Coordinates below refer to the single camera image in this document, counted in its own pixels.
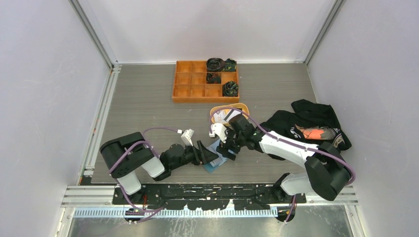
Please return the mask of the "blue leather card holder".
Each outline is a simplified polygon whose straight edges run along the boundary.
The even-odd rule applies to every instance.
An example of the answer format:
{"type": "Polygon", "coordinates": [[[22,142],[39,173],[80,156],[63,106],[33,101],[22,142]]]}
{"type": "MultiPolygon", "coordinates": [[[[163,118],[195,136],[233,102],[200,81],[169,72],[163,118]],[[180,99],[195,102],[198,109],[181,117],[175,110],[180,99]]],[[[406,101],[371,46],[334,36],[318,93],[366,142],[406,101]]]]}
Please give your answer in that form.
{"type": "Polygon", "coordinates": [[[219,144],[220,144],[220,140],[218,139],[214,143],[206,147],[209,151],[218,155],[218,158],[204,165],[204,169],[208,173],[213,173],[216,169],[218,169],[221,165],[223,165],[228,160],[228,158],[224,157],[221,153],[216,151],[219,144]]]}

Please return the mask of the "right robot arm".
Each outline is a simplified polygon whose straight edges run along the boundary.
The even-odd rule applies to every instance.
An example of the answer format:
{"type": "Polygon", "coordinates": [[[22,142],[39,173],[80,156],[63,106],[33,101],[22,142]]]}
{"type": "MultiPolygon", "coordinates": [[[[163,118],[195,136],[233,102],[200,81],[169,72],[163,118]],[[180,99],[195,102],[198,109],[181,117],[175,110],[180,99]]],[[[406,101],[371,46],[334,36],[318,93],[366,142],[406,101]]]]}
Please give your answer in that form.
{"type": "Polygon", "coordinates": [[[242,147],[267,154],[274,158],[291,161],[301,168],[302,173],[283,174],[277,181],[274,196],[285,203],[293,196],[316,193],[321,198],[333,201],[342,189],[354,181],[354,171],[330,143],[307,144],[267,131],[260,125],[254,126],[242,115],[236,115],[228,124],[213,123],[209,136],[220,139],[218,152],[235,159],[242,147]]]}

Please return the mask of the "white patterned card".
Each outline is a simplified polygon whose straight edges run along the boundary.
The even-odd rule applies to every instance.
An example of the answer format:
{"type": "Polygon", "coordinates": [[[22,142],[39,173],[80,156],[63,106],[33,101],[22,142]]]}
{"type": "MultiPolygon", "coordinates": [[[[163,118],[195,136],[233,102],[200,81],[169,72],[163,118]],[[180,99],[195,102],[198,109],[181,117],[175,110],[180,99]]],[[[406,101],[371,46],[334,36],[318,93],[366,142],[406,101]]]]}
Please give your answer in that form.
{"type": "Polygon", "coordinates": [[[215,112],[215,114],[212,117],[214,120],[214,123],[227,123],[227,117],[230,111],[231,111],[230,109],[224,109],[224,110],[215,112]]]}

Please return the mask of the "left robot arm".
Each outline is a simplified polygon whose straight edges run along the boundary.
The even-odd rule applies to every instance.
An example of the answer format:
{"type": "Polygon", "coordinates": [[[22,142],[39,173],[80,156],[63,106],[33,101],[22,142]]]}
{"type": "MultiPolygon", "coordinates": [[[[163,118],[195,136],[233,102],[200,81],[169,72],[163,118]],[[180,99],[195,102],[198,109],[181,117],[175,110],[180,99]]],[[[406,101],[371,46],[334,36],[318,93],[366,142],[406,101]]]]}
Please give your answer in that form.
{"type": "Polygon", "coordinates": [[[125,198],[133,204],[140,203],[144,190],[135,171],[144,169],[155,181],[162,181],[171,175],[174,169],[187,164],[204,165],[219,158],[219,155],[197,145],[173,144],[157,156],[151,145],[145,141],[140,132],[131,133],[105,142],[99,149],[110,176],[122,188],[125,198]]]}

